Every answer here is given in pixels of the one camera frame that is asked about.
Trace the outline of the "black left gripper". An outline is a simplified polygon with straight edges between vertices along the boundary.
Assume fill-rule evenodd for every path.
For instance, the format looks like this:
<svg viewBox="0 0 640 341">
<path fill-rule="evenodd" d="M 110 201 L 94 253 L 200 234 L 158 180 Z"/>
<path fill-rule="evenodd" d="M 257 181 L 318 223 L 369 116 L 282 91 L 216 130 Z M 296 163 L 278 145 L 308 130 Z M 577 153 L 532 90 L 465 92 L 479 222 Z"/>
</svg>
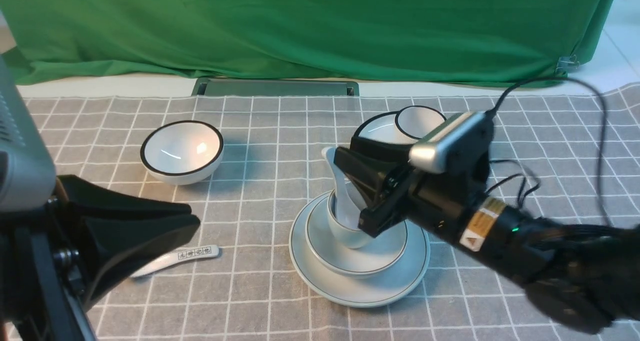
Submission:
<svg viewBox="0 0 640 341">
<path fill-rule="evenodd" d="M 1 322 L 23 341 L 94 341 L 89 309 L 200 226 L 189 204 L 60 175 L 42 199 L 1 206 Z"/>
</svg>

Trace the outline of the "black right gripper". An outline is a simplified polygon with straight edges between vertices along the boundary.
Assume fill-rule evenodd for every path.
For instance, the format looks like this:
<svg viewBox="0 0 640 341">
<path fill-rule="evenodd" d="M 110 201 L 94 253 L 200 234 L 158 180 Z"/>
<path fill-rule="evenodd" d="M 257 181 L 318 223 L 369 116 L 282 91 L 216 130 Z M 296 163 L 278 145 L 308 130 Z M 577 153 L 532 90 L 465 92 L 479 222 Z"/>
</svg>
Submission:
<svg viewBox="0 0 640 341">
<path fill-rule="evenodd" d="M 377 238 L 404 220 L 456 246 L 480 252 L 501 212 L 487 195 L 489 159 L 461 174 L 430 174 L 409 164 L 413 143 L 352 136 L 334 163 L 365 201 L 358 228 Z"/>
</svg>

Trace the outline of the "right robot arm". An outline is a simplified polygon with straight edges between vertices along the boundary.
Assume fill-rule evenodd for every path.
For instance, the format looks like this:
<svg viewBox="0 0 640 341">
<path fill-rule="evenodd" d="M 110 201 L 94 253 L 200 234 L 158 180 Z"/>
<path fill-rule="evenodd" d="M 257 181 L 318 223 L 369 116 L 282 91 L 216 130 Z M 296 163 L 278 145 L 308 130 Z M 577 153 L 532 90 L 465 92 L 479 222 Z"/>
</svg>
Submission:
<svg viewBox="0 0 640 341">
<path fill-rule="evenodd" d="M 448 118 L 413 144 L 354 136 L 334 163 L 365 200 L 358 228 L 411 221 L 510 279 L 555 322 L 595 335 L 639 319 L 639 229 L 535 218 L 489 195 L 494 110 Z"/>
</svg>

